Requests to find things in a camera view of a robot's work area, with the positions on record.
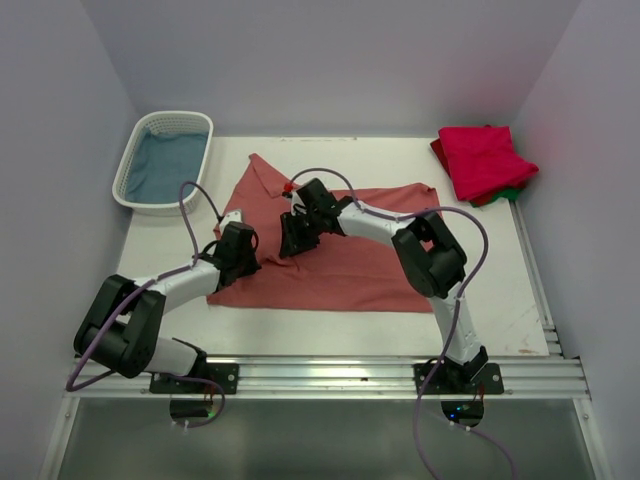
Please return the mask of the salmon pink t shirt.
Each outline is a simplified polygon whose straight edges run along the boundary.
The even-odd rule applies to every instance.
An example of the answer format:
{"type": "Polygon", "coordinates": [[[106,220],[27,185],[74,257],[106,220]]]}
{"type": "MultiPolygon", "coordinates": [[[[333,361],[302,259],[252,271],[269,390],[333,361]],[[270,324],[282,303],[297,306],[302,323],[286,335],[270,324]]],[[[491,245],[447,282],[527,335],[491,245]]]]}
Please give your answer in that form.
{"type": "Polygon", "coordinates": [[[260,270],[208,296],[213,306],[345,312],[429,313],[408,283],[393,248],[356,237],[324,235],[317,248],[280,258],[280,215],[287,179],[257,154],[225,210],[239,209],[259,236],[260,270]]]}

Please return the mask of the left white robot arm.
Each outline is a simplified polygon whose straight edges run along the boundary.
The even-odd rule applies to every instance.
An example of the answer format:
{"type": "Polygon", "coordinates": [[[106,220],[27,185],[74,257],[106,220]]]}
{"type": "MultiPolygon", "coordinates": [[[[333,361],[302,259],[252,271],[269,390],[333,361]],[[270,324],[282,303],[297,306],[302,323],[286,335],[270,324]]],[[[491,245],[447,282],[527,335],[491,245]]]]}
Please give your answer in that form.
{"type": "Polygon", "coordinates": [[[184,341],[162,338],[162,320],[184,304],[256,273],[257,240],[252,227],[231,221],[212,243],[213,251],[197,254],[193,263],[148,279],[108,277],[75,335],[73,348],[80,363],[71,378],[92,360],[108,374],[168,374],[185,392],[201,390],[208,379],[206,353],[184,341]]]}

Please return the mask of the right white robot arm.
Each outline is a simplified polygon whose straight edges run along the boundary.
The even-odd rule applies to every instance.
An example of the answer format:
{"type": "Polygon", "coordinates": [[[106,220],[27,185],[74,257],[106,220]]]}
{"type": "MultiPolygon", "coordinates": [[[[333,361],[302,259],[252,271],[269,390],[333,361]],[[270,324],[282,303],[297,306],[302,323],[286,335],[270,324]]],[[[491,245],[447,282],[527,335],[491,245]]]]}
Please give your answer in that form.
{"type": "Polygon", "coordinates": [[[338,199],[317,178],[299,187],[287,183],[282,196],[291,209],[280,215],[280,257],[316,248],[323,234],[392,248],[409,285],[428,300],[442,334],[443,358],[431,368],[433,377],[461,393],[480,382],[488,354],[466,304],[466,287],[473,276],[465,273],[467,255],[440,216],[440,207],[412,214],[391,212],[354,194],[338,199]]]}

